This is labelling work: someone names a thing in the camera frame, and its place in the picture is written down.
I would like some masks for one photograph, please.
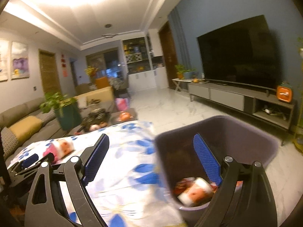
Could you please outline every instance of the purple plastic bin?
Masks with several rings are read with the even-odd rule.
[[[172,193],[178,181],[187,177],[209,180],[195,153],[193,137],[199,133],[219,163],[226,155],[237,162],[252,164],[258,160],[266,168],[278,151],[279,140],[274,136],[230,116],[218,115],[200,122],[164,132],[155,138],[161,179],[168,199],[180,211],[188,226],[194,226],[209,202],[197,207],[185,207]],[[233,207],[237,204],[235,194]]]

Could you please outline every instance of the tv stand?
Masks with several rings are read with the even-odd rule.
[[[228,84],[227,84],[227,83],[220,83],[220,82],[216,82],[215,84],[217,84],[217,85],[224,85],[224,86],[228,86]]]
[[[276,95],[268,90],[263,91],[246,89],[235,86],[218,85],[216,83],[189,83],[188,92],[191,101],[193,96],[225,105],[236,111],[243,112],[259,120],[289,130],[295,104],[281,102]],[[281,116],[269,115],[263,111],[264,106],[283,112]]]

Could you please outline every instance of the blue wall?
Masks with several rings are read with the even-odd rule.
[[[174,23],[176,14],[181,25]],[[181,0],[169,15],[178,61],[181,63],[180,47],[184,45],[179,42],[177,30],[183,30],[191,66],[201,73],[198,36],[261,14],[265,15],[279,47],[282,79],[290,82],[295,98],[299,99],[303,76],[297,37],[303,36],[303,18],[292,0]]]

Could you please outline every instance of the black tv screen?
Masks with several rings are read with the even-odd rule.
[[[275,45],[264,15],[198,37],[205,79],[276,89]]]

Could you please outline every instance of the white tile floor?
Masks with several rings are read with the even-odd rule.
[[[281,141],[286,134],[273,126],[201,98],[190,102],[187,93],[176,93],[171,89],[150,89],[131,96],[131,107],[137,111],[139,120],[153,122],[156,134],[214,115],[231,115],[269,132]],[[290,141],[286,141],[284,146],[279,147],[266,173],[275,197],[279,226],[303,193],[303,156]]]

